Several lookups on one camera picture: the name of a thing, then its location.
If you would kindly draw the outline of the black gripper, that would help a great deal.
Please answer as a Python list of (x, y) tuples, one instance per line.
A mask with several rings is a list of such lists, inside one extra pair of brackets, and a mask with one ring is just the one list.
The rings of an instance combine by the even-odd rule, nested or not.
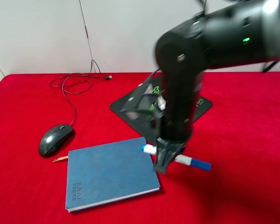
[(161, 136), (156, 138), (156, 160), (154, 169), (158, 173), (166, 174), (171, 162), (177, 156), (183, 155), (187, 142), (192, 137), (193, 131), (180, 139), (168, 139)]

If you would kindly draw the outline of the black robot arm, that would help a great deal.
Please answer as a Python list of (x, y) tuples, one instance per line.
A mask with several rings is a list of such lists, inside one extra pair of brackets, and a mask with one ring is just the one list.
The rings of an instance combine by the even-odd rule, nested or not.
[(280, 0), (241, 0), (201, 12), (157, 41), (155, 59), (162, 71), (162, 118), (154, 169), (166, 173), (192, 135), (206, 70), (262, 63), (268, 72), (280, 62)]

